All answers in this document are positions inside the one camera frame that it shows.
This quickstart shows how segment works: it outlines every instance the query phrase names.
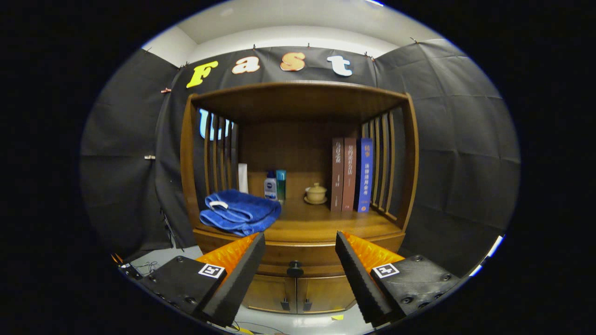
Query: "small teapot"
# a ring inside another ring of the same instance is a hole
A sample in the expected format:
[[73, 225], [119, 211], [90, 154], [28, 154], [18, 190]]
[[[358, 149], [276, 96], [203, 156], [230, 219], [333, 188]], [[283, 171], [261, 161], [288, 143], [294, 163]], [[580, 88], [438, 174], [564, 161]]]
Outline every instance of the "small teapot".
[[306, 188], [306, 198], [311, 203], [319, 203], [325, 199], [325, 193], [327, 189], [319, 186], [319, 183], [315, 183], [314, 186]]

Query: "floor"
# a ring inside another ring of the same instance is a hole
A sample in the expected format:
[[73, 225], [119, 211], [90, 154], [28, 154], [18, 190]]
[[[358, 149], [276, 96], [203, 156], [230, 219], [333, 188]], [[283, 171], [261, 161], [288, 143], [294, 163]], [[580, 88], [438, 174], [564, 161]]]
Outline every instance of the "floor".
[[[182, 249], [154, 250], [131, 262], [143, 275], [148, 275], [175, 256], [185, 256], [191, 259], [203, 255], [198, 246]], [[240, 306], [236, 315], [235, 326], [228, 327], [230, 333], [245, 334], [333, 334], [333, 335], [362, 335], [373, 331], [374, 328], [364, 322], [358, 305], [347, 311], [316, 315], [287, 315], [256, 311]]]

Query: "book spine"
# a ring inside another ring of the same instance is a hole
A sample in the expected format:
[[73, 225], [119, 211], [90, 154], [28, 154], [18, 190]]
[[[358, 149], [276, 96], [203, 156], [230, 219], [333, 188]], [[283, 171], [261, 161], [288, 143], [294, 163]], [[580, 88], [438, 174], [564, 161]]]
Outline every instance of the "book spine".
[[354, 205], [356, 185], [356, 138], [345, 138], [343, 155], [342, 212], [351, 212]]
[[343, 195], [343, 138], [333, 139], [333, 173], [331, 179], [331, 211], [342, 211]]
[[361, 138], [359, 145], [358, 212], [368, 212], [373, 190], [373, 139]]

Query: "wooden cabinet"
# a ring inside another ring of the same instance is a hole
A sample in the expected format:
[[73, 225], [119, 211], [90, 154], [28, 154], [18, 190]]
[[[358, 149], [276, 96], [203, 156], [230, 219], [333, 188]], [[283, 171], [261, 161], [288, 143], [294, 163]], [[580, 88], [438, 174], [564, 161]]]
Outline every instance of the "wooden cabinet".
[[242, 304], [266, 312], [340, 312], [356, 303], [346, 276], [287, 278], [255, 275]]
[[266, 312], [296, 314], [296, 280], [255, 275], [242, 304]]
[[346, 276], [298, 278], [296, 297], [298, 314], [340, 312], [356, 303]]
[[[201, 108], [208, 111], [205, 122], [197, 120]], [[204, 127], [203, 156], [195, 157], [200, 126]], [[210, 140], [211, 131], [230, 135]], [[305, 188], [314, 182], [330, 189], [333, 137], [373, 140], [368, 213], [331, 212], [328, 204], [312, 206], [303, 200]], [[400, 157], [398, 145], [405, 149]], [[335, 253], [337, 231], [397, 252], [414, 203], [418, 151], [416, 115], [407, 93], [339, 82], [292, 81], [191, 94], [180, 146], [188, 219], [204, 253], [238, 240], [234, 234], [202, 224], [198, 204], [209, 194], [238, 188], [238, 162], [248, 164], [249, 192], [259, 197], [263, 197], [265, 171], [285, 169], [286, 201], [280, 217], [265, 231], [265, 254], [243, 303], [294, 314], [341, 311], [354, 299]], [[399, 201], [392, 201], [392, 194], [399, 192]], [[302, 263], [304, 274], [299, 279], [287, 278], [293, 260]], [[284, 299], [289, 309], [282, 308]], [[310, 310], [304, 309], [306, 299], [312, 304]]]

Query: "orange padding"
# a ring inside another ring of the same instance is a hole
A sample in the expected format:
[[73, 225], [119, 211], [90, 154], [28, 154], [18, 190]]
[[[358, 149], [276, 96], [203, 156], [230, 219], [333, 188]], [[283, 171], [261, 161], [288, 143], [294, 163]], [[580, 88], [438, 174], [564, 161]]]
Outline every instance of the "orange padding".
[[356, 255], [358, 255], [360, 263], [362, 263], [369, 275], [371, 270], [376, 266], [387, 263], [395, 263], [405, 259], [396, 253], [393, 253], [372, 242], [349, 234], [348, 232], [342, 231], [342, 233], [346, 237], [348, 243], [350, 243], [352, 246], [352, 249], [354, 249]]
[[238, 262], [249, 248], [250, 243], [253, 242], [258, 234], [259, 233], [248, 235], [234, 242], [230, 242], [223, 247], [219, 247], [214, 251], [197, 258], [196, 261], [224, 267], [228, 274], [221, 282], [221, 284], [223, 284], [228, 279], [230, 273], [236, 268], [236, 265], [238, 265]]

